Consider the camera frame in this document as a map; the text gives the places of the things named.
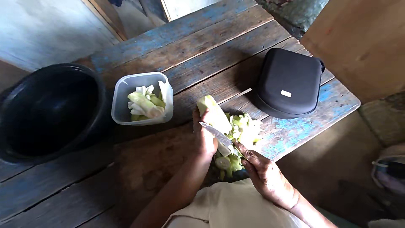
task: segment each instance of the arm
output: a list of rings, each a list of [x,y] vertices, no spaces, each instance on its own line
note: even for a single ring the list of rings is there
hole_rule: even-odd
[[[286,209],[311,228],[337,228],[317,211],[281,173],[277,165],[254,150],[233,141],[246,160],[246,168],[257,191],[267,200]]]
[[[209,122],[209,109],[201,117]],[[217,151],[217,140],[198,123],[200,114],[193,112],[196,153],[190,155],[180,170],[160,190],[132,223],[131,228],[160,228],[171,214],[187,206],[200,189],[212,156]]]
[[[318,210],[316,210],[301,193],[299,193],[298,202],[293,206],[289,212],[301,219],[309,227],[330,227],[336,228],[336,226],[323,216]]]

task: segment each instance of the hand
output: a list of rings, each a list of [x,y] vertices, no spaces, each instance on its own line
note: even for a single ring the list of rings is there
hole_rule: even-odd
[[[257,191],[267,200],[286,210],[293,208],[299,198],[298,191],[288,182],[276,163],[254,150],[247,150],[237,140],[234,145],[243,154],[242,160]]]
[[[201,126],[199,121],[209,123],[211,118],[215,117],[209,112],[209,108],[205,110],[201,118],[197,107],[193,112],[193,129],[194,134],[196,135],[196,147],[198,153],[210,157],[212,157],[217,151],[218,141],[207,129]]]

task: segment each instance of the chopped vegetable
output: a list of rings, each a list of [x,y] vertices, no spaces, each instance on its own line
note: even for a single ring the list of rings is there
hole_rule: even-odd
[[[137,121],[140,115],[131,115],[131,121]]]
[[[233,150],[233,146],[232,150],[230,150],[230,148],[226,147],[223,143],[218,141],[218,151],[221,153],[222,156],[226,157],[230,155],[231,153],[233,153]]]
[[[215,159],[215,165],[222,170],[231,168],[229,157],[217,157],[217,159]]]
[[[197,102],[198,110],[200,111],[200,115],[202,115],[207,108],[209,108],[210,112],[213,112],[215,118],[211,120],[210,124],[218,131],[223,134],[228,134],[229,131],[232,130],[232,125],[229,123],[228,118],[226,117],[225,113],[222,111],[221,107],[215,102],[214,98],[210,95],[202,97]]]
[[[154,95],[154,94],[151,94],[151,95],[150,95],[150,101],[151,101],[154,105],[160,106],[160,107],[162,107],[162,108],[165,108],[165,107],[166,107],[166,104],[165,104],[163,101],[161,101],[159,98],[157,98],[156,95]]]
[[[147,120],[156,118],[164,113],[166,103],[162,100],[167,93],[167,85],[158,81],[160,87],[160,99],[153,94],[154,86],[140,86],[135,88],[135,92],[130,93],[128,98],[128,108],[131,110],[131,121]]]
[[[200,114],[207,108],[214,112],[215,120],[209,123],[218,131],[225,134],[229,139],[237,139],[247,149],[255,149],[255,143],[261,138],[259,133],[263,131],[259,120],[253,120],[249,114],[231,116],[224,113],[212,96],[205,96],[197,102]],[[226,176],[232,178],[232,173],[244,169],[241,160],[242,154],[231,145],[229,148],[218,142],[218,150],[215,153],[215,165],[220,169],[220,180]]]
[[[146,117],[146,116],[139,116],[139,118],[137,120],[138,121],[140,121],[140,120],[149,120],[149,118]]]
[[[225,178],[225,171],[224,170],[220,170],[220,180],[224,180]]]
[[[132,108],[132,115],[145,115],[148,118],[156,118],[164,112],[164,108],[156,106],[140,92],[130,93],[128,98],[133,102],[132,104],[128,103],[128,107]]]
[[[166,103],[167,84],[162,81],[158,81],[158,83],[159,83],[160,91],[162,93],[162,101],[164,103]]]

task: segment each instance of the black case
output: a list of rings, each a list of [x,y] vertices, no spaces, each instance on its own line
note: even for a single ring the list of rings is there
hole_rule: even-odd
[[[253,103],[276,118],[307,115],[318,103],[324,69],[318,58],[272,48],[266,53],[262,72],[253,89]]]

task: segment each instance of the wooden table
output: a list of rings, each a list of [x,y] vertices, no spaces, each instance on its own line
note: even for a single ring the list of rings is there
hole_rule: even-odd
[[[359,107],[326,71],[312,114],[282,120],[258,110],[249,93],[239,94],[253,86],[271,47],[310,55],[253,0],[227,0],[80,59],[110,89],[125,75],[163,72],[175,93],[173,118],[117,126],[110,141],[38,166],[1,163],[0,228],[118,227],[117,211],[128,224],[193,151],[190,121],[202,96],[212,95],[227,112],[263,121],[262,154],[273,160]],[[113,149],[114,143],[120,144]]]

